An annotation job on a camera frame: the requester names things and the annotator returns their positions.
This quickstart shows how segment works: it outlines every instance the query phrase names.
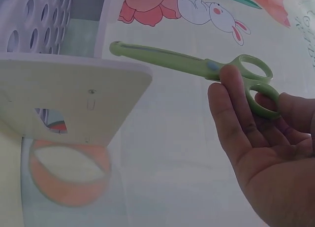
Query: orange circle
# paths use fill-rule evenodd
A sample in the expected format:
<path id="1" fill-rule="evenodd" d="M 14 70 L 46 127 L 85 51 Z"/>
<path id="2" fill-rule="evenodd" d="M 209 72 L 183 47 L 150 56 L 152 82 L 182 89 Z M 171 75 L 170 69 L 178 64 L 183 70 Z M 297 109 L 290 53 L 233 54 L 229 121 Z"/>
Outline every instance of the orange circle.
<path id="1" fill-rule="evenodd" d="M 64 122 L 55 123 L 52 129 L 64 130 Z M 102 177 L 88 183 L 67 182 L 52 174 L 36 157 L 37 149 L 62 145 L 81 152 L 92 159 L 105 173 L 110 173 L 110 162 L 107 149 L 101 146 L 69 145 L 47 141 L 34 141 L 30 149 L 29 169 L 38 189 L 51 201 L 65 206 L 83 206 L 97 200 L 106 190 L 108 177 Z"/>

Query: green scissors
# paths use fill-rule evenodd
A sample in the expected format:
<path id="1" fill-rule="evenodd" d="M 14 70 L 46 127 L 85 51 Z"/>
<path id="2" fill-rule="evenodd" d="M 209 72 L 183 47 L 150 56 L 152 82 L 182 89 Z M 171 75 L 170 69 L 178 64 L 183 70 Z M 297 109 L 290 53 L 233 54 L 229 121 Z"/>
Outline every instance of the green scissors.
<path id="1" fill-rule="evenodd" d="M 210 59 L 203 60 L 173 51 L 141 45 L 125 44 L 120 41 L 111 43 L 109 50 L 115 56 L 126 56 L 153 65 L 201 76 L 212 81 L 220 81 L 220 69 L 226 65 Z M 265 72 L 266 76 L 263 77 L 250 72 L 243 66 L 243 62 L 258 66 Z M 278 118 L 280 116 L 279 111 L 271 111 L 262 107 L 254 100 L 254 98 L 252 98 L 250 94 L 251 90 L 260 92 L 272 99 L 276 105 L 278 105 L 279 93 L 269 85 L 273 78 L 273 74 L 269 66 L 262 60 L 250 55 L 240 55 L 229 63 L 229 65 L 235 65 L 238 67 L 242 74 L 246 98 L 252 112 L 265 119 L 273 120 Z"/>

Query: white rabbit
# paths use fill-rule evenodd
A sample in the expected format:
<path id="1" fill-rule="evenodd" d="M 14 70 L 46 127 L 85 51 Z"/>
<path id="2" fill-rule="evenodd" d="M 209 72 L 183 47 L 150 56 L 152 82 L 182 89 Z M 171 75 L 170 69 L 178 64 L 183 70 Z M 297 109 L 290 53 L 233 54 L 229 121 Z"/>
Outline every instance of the white rabbit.
<path id="1" fill-rule="evenodd" d="M 202 0 L 177 0 L 181 16 L 192 24 L 203 25 L 211 20 L 209 5 Z"/>
<path id="2" fill-rule="evenodd" d="M 242 22 L 235 20 L 234 17 L 218 3 L 211 3 L 209 11 L 212 23 L 221 31 L 231 32 L 235 41 L 242 46 L 244 40 L 239 29 L 246 34 L 251 34 L 250 29 Z"/>

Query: screw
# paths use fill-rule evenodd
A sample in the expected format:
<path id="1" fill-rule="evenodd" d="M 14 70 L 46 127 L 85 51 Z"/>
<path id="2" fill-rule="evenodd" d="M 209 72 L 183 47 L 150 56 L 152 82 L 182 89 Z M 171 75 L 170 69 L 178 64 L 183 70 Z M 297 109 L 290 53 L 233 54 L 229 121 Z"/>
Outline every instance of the screw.
<path id="1" fill-rule="evenodd" d="M 89 90 L 89 94 L 95 94 L 95 93 L 96 93 L 96 90 L 94 89 Z"/>

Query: scissor blade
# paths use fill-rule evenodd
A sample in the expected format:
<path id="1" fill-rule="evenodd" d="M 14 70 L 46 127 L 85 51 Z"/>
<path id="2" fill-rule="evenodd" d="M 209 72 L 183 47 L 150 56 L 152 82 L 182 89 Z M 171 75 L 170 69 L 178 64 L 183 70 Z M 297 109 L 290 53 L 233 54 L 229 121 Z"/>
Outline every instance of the scissor blade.
<path id="1" fill-rule="evenodd" d="M 109 50 L 116 56 L 126 56 L 204 78 L 211 76 L 211 71 L 207 67 L 206 60 L 193 56 L 154 47 L 125 44 L 123 42 L 111 43 Z"/>

